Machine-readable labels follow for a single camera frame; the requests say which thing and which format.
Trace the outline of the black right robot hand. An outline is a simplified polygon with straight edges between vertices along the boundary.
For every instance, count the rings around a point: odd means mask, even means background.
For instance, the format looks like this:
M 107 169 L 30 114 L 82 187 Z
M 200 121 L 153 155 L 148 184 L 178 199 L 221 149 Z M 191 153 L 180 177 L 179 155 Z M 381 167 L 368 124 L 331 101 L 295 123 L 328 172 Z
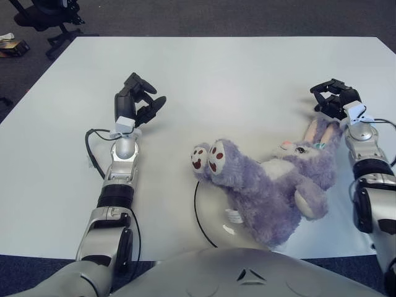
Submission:
M 317 101 L 314 111 L 338 120 L 347 117 L 343 109 L 345 105 L 354 101 L 361 102 L 357 90 L 346 86 L 344 82 L 337 79 L 316 85 L 310 89 L 310 92 Z

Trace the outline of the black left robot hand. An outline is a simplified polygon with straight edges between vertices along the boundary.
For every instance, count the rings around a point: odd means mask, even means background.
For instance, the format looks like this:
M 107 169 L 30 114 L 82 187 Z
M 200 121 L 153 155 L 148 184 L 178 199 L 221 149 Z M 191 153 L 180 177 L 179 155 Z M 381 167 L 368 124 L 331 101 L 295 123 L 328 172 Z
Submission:
M 133 72 L 124 82 L 124 87 L 114 97 L 114 119 L 120 116 L 133 119 L 135 127 L 147 124 L 166 103 L 166 96 L 153 99 L 150 94 L 157 90 Z

